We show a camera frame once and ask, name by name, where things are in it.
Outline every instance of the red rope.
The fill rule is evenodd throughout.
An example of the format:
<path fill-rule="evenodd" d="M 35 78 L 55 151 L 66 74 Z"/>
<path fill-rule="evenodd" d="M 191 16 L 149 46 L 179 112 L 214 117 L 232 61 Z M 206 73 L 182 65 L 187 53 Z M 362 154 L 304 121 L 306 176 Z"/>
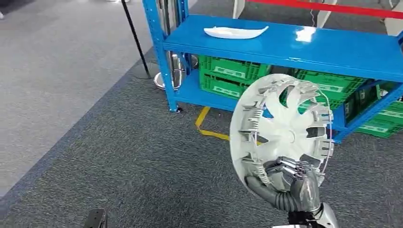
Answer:
<path fill-rule="evenodd" d="M 274 5 L 283 5 L 290 7 L 298 7 L 298 8 L 308 8 L 313 10 L 325 10 L 325 11 L 333 11 L 340 13 L 351 13 L 351 14 L 360 14 L 381 18 L 397 18 L 403 19 L 403 12 L 398 11 L 390 11 L 384 9 L 371 9 L 371 8 L 363 8 L 357 6 L 342 6 L 342 5 L 330 5 L 330 4 L 322 4 L 315 2 L 303 2 L 298 0 L 247 0 L 253 2 L 260 2 L 266 4 L 274 4 Z"/>

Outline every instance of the yellow tape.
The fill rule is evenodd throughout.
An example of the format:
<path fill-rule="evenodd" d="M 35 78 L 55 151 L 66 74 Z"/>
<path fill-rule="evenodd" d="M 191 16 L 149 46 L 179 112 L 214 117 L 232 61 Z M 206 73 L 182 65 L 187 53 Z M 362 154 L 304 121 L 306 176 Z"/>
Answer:
<path fill-rule="evenodd" d="M 226 134 L 221 134 L 221 133 L 216 133 L 216 132 L 211 132 L 211 131 L 206 131 L 206 130 L 200 129 L 200 126 L 201 126 L 201 124 L 203 123 L 203 121 L 204 121 L 204 119 L 206 118 L 207 113 L 208 113 L 209 111 L 210 111 L 210 107 L 204 107 L 204 108 L 201 110 L 199 116 L 198 116 L 197 119 L 196 119 L 196 122 L 194 123 L 194 124 L 196 125 L 196 127 L 197 127 L 197 130 L 199 130 L 199 132 L 200 132 L 202 135 L 212 136 L 212 137 L 216 137 L 216 138 L 219 138 L 219 139 L 223 139 L 223 140 L 229 141 L 229 140 L 230 140 L 230 137 L 229 137 L 228 135 L 226 135 Z"/>
<path fill-rule="evenodd" d="M 196 122 L 194 123 L 194 124 L 196 125 L 197 129 L 200 129 L 200 126 L 201 126 L 201 124 L 203 123 L 204 118 L 206 118 L 206 115 L 207 115 L 207 113 L 208 113 L 209 111 L 210 111 L 210 107 L 204 107 L 204 108 L 201 110 L 199 116 L 198 116 L 197 119 L 196 119 Z"/>
<path fill-rule="evenodd" d="M 202 135 L 206 135 L 206 136 L 213 136 L 219 139 L 223 139 L 223 140 L 230 140 L 230 137 L 226 134 L 220 134 L 220 133 L 216 133 L 216 132 L 210 132 L 210 131 L 206 131 L 206 130 L 199 130 L 199 132 Z"/>

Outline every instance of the robotic hand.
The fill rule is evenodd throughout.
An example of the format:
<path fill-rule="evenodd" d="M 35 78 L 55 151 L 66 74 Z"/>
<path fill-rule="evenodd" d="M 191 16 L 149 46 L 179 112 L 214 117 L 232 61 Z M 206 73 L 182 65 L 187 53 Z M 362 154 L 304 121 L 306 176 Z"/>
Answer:
<path fill-rule="evenodd" d="M 283 172 L 292 179 L 289 191 L 279 191 L 270 184 L 263 184 L 259 177 L 247 176 L 247 186 L 273 207 L 288 211 L 290 224 L 306 228 L 339 228 L 333 210 L 326 203 L 321 203 L 318 174 L 307 161 L 295 161 L 279 157 L 265 165 L 266 173 Z"/>

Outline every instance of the shelf board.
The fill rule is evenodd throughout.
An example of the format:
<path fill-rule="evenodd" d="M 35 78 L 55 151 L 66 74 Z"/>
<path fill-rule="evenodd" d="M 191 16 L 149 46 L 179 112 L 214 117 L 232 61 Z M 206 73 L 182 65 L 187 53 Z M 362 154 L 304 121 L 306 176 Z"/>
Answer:
<path fill-rule="evenodd" d="M 253 39 L 210 37 L 203 28 L 269 29 Z M 403 82 L 403 54 L 393 36 L 190 15 L 165 50 Z"/>
<path fill-rule="evenodd" d="M 199 71 L 193 70 L 183 81 L 181 87 L 175 92 L 175 99 L 178 102 L 185 102 L 195 105 L 202 105 L 212 108 L 234 111 L 238 100 L 220 96 L 203 91 L 199 87 Z M 344 105 L 333 111 L 335 117 L 333 129 L 345 130 Z"/>

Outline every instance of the black pole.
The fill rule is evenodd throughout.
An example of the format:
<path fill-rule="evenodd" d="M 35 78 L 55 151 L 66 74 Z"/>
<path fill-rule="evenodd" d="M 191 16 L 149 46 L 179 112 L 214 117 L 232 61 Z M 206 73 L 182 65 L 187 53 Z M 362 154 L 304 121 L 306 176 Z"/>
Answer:
<path fill-rule="evenodd" d="M 126 13 L 127 21 L 129 22 L 129 25 L 130 25 L 130 29 L 132 30 L 134 40 L 136 41 L 137 49 L 140 52 L 140 57 L 141 57 L 141 61 L 143 62 L 143 65 L 144 65 L 144 70 L 147 73 L 148 78 L 151 78 L 150 72 L 148 71 L 147 63 L 145 62 L 143 51 L 141 50 L 141 46 L 140 46 L 140 42 L 139 42 L 138 37 L 137 37 L 136 30 L 135 30 L 134 25 L 133 25 L 132 18 L 130 17 L 129 10 L 127 9 L 126 2 L 125 2 L 125 0 L 121 0 L 121 1 L 122 1 L 123 9 L 125 10 L 125 13 Z"/>

